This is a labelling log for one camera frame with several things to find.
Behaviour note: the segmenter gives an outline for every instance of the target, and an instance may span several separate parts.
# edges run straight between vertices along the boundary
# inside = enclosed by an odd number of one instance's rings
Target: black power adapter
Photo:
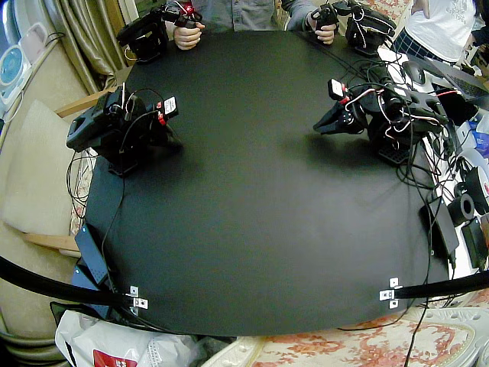
[[[487,246],[479,220],[473,218],[461,228],[461,232],[464,235],[472,267],[483,271],[487,260]]]

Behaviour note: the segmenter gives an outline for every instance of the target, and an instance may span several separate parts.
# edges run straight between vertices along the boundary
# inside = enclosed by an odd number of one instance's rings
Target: sticker
[[[108,354],[93,350],[93,365],[95,367],[137,367],[136,361],[119,357],[112,357]]]
[[[338,80],[331,79],[331,87],[333,88],[333,93],[343,97],[343,87]]]
[[[171,97],[165,101],[165,115],[169,115],[171,112],[176,110],[176,100],[175,97]]]

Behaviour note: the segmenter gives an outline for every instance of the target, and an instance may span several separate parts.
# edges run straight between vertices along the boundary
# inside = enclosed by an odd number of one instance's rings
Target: wooden chair armrest
[[[90,107],[97,104],[97,100],[99,97],[103,96],[107,92],[114,92],[117,89],[117,86],[113,86],[112,88],[101,90],[100,92],[93,93],[90,96],[83,97],[73,103],[70,103],[66,106],[61,107],[54,111],[59,117],[63,118],[69,115],[72,115],[75,112],[81,111],[82,109],[89,109]]]
[[[25,241],[35,243],[36,245],[79,252],[75,237],[72,235],[38,235],[36,233],[22,233],[22,238]]]

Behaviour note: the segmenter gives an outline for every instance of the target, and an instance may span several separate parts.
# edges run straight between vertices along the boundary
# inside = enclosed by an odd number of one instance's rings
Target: handheld controller
[[[321,8],[316,9],[311,18],[316,21],[316,31],[320,30],[325,25],[338,24],[339,20],[336,16],[336,11],[331,4],[321,5]]]

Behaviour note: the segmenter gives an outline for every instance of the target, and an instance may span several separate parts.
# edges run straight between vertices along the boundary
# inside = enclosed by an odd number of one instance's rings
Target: laptop
[[[475,76],[455,69],[446,63],[425,57],[456,89],[460,90],[467,102],[487,109],[489,107],[489,92]]]

